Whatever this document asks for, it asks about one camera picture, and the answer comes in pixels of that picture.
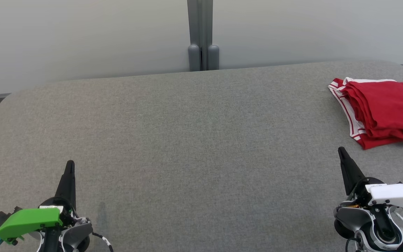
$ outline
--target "gray fabric surface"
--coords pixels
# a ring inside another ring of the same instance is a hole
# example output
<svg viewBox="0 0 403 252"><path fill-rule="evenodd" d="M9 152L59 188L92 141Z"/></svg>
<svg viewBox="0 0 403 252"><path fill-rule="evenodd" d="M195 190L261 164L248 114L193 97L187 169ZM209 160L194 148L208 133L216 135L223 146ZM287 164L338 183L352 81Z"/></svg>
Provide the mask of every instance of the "gray fabric surface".
<svg viewBox="0 0 403 252"><path fill-rule="evenodd" d="M326 62L77 80L0 105L0 211L34 208L76 163L77 211L115 251L344 251L337 148L403 182L403 143L362 150L327 85L393 78ZM88 251L108 251L92 237ZM35 251L27 237L0 251Z"/></svg>

